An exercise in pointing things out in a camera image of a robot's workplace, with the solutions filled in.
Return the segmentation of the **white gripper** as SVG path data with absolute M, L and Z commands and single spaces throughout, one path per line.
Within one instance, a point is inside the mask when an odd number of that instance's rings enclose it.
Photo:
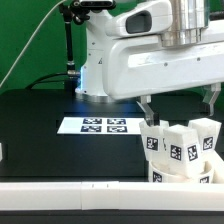
M 150 107 L 152 95 L 203 86 L 201 113 L 214 115 L 214 104 L 224 82 L 224 34 L 203 33 L 202 41 L 166 48 L 157 36 L 115 40 L 103 56 L 103 88 L 114 99 L 138 97 L 148 126 L 159 124 Z

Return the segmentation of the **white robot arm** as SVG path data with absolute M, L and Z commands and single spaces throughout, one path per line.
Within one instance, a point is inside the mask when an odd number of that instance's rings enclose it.
M 149 125 L 154 94 L 204 87 L 202 111 L 214 113 L 224 83 L 224 11 L 209 0 L 145 0 L 118 16 L 103 0 L 81 0 L 87 60 L 76 93 L 90 101 L 135 98 Z

